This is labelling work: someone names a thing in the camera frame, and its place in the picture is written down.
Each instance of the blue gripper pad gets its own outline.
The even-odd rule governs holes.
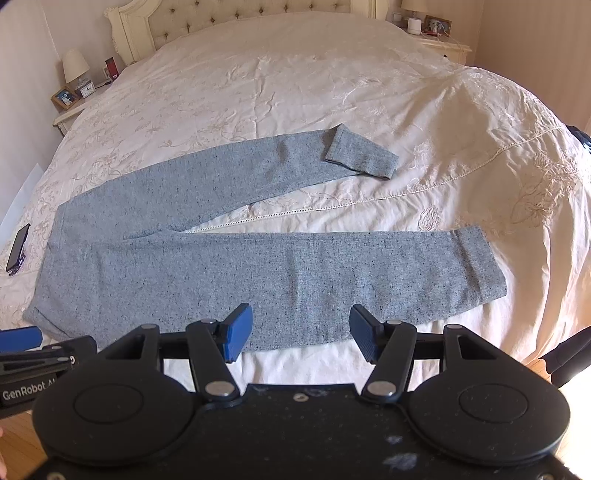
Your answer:
[[[241,303],[218,327],[218,348],[227,364],[235,362],[252,332],[252,308]]]
[[[387,342],[384,326],[362,305],[353,305],[349,313],[349,330],[365,360],[375,364]]]
[[[37,348],[43,341],[43,334],[37,327],[17,328],[0,331],[0,353],[14,353]]]

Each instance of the gray pants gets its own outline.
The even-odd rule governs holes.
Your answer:
[[[343,125],[223,145],[156,164],[61,205],[25,318],[105,346],[141,323],[184,330],[252,305],[250,350],[349,337],[362,303],[383,319],[442,319],[506,294],[478,228],[455,232],[180,233],[237,207],[396,156]]]

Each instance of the bed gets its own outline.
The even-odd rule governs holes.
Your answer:
[[[0,276],[1,328],[25,325],[61,203],[183,154],[339,123],[399,155],[396,177],[307,187],[189,233],[476,224],[508,295],[420,331],[461,323],[527,362],[591,325],[591,156],[548,108],[509,80],[422,47],[381,20],[381,0],[253,4],[134,0],[107,11],[128,67],[80,115],[36,187],[21,222],[32,225],[27,260],[15,277]],[[186,364],[167,368],[191,386]],[[242,386],[362,385],[370,370],[352,340],[245,353],[232,365]],[[435,372],[417,365],[413,384]]]

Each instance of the lampshade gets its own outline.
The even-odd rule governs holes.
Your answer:
[[[75,48],[64,53],[64,56],[61,58],[61,62],[64,64],[66,83],[76,80],[90,69],[86,63],[86,60],[82,56],[82,53],[80,53]]]
[[[428,12],[427,0],[402,0],[402,8],[411,12]]]

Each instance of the black circular disc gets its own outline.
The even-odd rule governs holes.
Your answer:
[[[437,447],[480,465],[517,465],[553,451],[566,431],[566,399],[532,372],[466,362],[421,384],[408,412]]]
[[[134,361],[98,361],[48,388],[33,411],[48,453],[84,465],[126,465],[165,448],[193,415],[176,380]]]

